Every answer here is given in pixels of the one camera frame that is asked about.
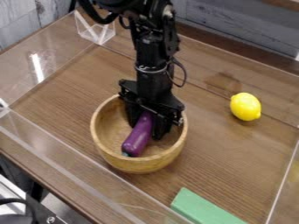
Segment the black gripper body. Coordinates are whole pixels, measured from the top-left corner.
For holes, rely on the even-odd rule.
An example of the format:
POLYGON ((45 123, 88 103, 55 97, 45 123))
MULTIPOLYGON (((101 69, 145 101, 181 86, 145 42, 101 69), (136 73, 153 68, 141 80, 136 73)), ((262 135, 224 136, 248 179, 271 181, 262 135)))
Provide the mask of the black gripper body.
POLYGON ((173 86, 181 87, 173 82, 173 68, 167 67, 160 71, 136 71, 136 80, 120 80, 119 97, 121 100, 136 101, 143 111, 156 114, 177 113, 180 126, 183 124, 184 105, 172 93, 173 86))

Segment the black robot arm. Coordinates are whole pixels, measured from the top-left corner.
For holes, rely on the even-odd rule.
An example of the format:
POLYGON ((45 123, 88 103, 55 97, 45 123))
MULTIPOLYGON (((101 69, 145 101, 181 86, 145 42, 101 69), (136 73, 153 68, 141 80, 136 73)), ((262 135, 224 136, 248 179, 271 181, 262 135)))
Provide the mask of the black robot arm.
POLYGON ((119 98, 125 104, 128 123, 136 125, 143 112, 153 114, 152 138, 160 139, 173 125, 183 124, 184 105, 172 88, 175 68, 183 64, 175 54, 180 50, 175 9, 171 0, 77 0, 91 17, 108 25, 117 21, 131 32, 135 47, 135 80, 119 82, 119 98))

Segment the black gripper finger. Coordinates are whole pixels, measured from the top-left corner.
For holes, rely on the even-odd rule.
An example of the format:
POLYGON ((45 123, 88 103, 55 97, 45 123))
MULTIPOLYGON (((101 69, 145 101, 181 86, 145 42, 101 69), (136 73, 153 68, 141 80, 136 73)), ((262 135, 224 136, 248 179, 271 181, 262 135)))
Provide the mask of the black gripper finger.
POLYGON ((124 103, 125 103, 125 115, 127 115, 128 124, 131 127, 135 127, 139 117, 141 115, 141 108, 139 103, 129 99, 124 99, 124 103))
POLYGON ((173 125, 180 124, 180 116, 177 113, 167 115, 156 114, 153 116, 153 134, 155 140, 161 140, 164 135, 171 131, 173 125))

